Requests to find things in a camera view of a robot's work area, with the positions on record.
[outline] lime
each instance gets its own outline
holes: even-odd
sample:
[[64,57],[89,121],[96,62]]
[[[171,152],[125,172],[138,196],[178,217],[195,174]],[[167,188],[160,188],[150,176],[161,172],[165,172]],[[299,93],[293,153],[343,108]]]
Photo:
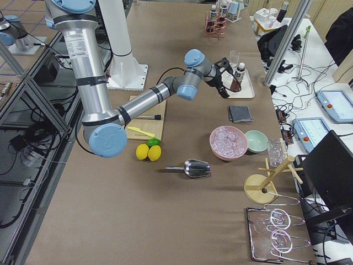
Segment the lime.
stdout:
[[149,140],[147,141],[147,145],[148,145],[149,147],[152,147],[152,146],[154,146],[154,145],[159,145],[160,143],[161,143],[161,141],[158,140],[157,138],[152,138],[152,139],[149,139]]

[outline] yellow knife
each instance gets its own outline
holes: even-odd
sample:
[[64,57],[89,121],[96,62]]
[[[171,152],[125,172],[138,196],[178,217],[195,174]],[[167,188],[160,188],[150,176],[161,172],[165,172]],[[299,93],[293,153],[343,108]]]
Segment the yellow knife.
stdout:
[[127,128],[130,129],[130,130],[132,130],[132,131],[137,131],[137,132],[139,132],[139,133],[146,134],[146,135],[149,136],[149,137],[155,137],[155,136],[156,136],[155,134],[153,134],[153,133],[151,133],[151,132],[148,132],[148,131],[143,131],[143,130],[141,130],[141,129],[138,128],[138,127],[129,126],[129,127],[127,127]]

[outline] pink bowl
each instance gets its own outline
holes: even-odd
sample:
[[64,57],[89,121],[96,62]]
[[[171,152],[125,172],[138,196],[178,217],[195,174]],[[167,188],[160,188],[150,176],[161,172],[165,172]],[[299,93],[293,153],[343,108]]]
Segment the pink bowl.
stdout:
[[210,146],[219,159],[232,161],[246,153],[248,140],[239,129],[233,126],[220,126],[211,133]]

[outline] brown table surface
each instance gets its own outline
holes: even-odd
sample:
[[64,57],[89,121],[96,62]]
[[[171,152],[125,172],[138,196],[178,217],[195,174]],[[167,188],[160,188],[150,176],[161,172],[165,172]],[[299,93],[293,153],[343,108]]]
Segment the brown table surface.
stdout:
[[[148,63],[146,88],[154,86],[170,67],[184,67],[185,53],[200,49],[211,62],[239,50],[255,90],[251,100],[222,99],[202,83],[189,102],[167,100],[158,161],[138,161],[131,140],[125,151],[110,159],[92,156],[75,144],[38,236],[26,261],[41,264],[245,264],[250,259],[246,207],[252,203],[243,190],[244,180],[260,173],[266,153],[245,155],[225,162],[211,152],[208,137],[220,125],[243,132],[256,129],[269,139],[280,137],[270,90],[264,77],[255,37],[246,10],[230,24],[223,39],[204,36],[208,4],[137,2],[128,26],[134,57]],[[170,75],[181,75],[174,70]],[[118,106],[137,92],[110,91]],[[247,105],[254,120],[234,124],[229,105]],[[188,158],[208,161],[212,177],[187,179],[184,173],[167,173],[166,165],[181,166]],[[283,174],[275,181],[280,193],[296,195],[293,178]],[[299,206],[288,209],[301,215]],[[308,238],[304,226],[290,233]],[[311,248],[291,257],[312,258]]]

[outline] white table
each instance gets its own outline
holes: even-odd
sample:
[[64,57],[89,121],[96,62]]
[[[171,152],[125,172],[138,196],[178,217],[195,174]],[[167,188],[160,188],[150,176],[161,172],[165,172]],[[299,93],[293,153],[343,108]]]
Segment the white table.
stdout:
[[[304,57],[304,64],[307,66],[310,66],[311,68],[316,68],[316,67],[327,67],[330,64],[333,64],[334,61],[326,49],[324,43],[322,42],[320,36],[318,35],[317,31],[315,30],[313,24],[309,19],[304,19],[301,26],[299,27],[298,34],[300,34],[301,39],[302,39],[302,51],[303,51],[303,45],[304,45],[304,35],[306,32],[307,26],[311,26],[311,30],[309,33],[309,39],[308,39],[308,44],[307,44],[307,50],[306,50],[306,55]],[[287,70],[286,72],[290,73],[277,73],[272,84],[277,86],[277,91],[285,94],[287,97],[284,97],[278,93],[274,93],[272,96],[273,102],[275,105],[283,105],[285,102],[293,102],[296,107],[301,106],[301,101],[299,98],[296,98],[296,94],[291,92],[291,90],[282,85],[287,85],[292,88],[296,93],[300,92],[300,95],[302,94],[309,94],[307,96],[302,97],[303,101],[303,108],[302,110],[293,110],[293,113],[290,113],[290,116],[287,119],[287,122],[289,124],[292,124],[293,119],[295,118],[311,118],[311,117],[321,117],[325,120],[327,125],[333,129],[338,135],[344,135],[344,134],[349,134],[353,132],[353,126],[352,124],[336,124],[334,123],[328,114],[325,112],[325,110],[322,108],[321,104],[317,100],[317,98],[314,97],[314,92],[310,88],[310,90],[307,89],[307,86],[304,82],[299,82],[295,80],[291,80],[292,77],[297,77],[298,72],[299,72],[299,65],[301,63],[301,58],[302,56],[302,51],[300,53],[294,52],[294,51],[288,51],[285,55],[285,64],[296,64],[298,67],[292,68],[290,70]],[[311,70],[311,73],[307,70],[307,67],[304,67],[302,71],[302,77],[310,84],[315,81],[315,79],[318,77],[319,73]],[[319,82],[315,84],[315,90],[318,92],[321,88],[323,90],[343,90],[346,92],[346,94],[353,99],[353,91],[350,88],[348,84],[340,84],[340,83],[334,83],[335,81],[332,78],[332,74],[334,71],[337,69],[337,65],[334,64],[331,67],[329,67],[328,71],[326,72],[326,76]],[[353,151],[353,135],[346,136],[346,137],[341,137],[343,142],[347,145],[347,147]],[[299,141],[298,137],[295,136],[293,138],[294,144],[288,146],[288,154],[292,156],[296,155],[304,155],[307,154],[307,151],[304,149],[303,145]],[[317,254],[322,255],[322,243],[313,246],[315,250],[318,250]],[[336,261],[342,258],[347,258],[350,257],[353,259],[353,246],[352,244],[339,244],[333,241],[327,241],[325,243],[325,253],[327,256],[329,256],[331,259],[328,259],[328,262]],[[319,258],[317,260],[318,262],[324,263],[323,258]]]

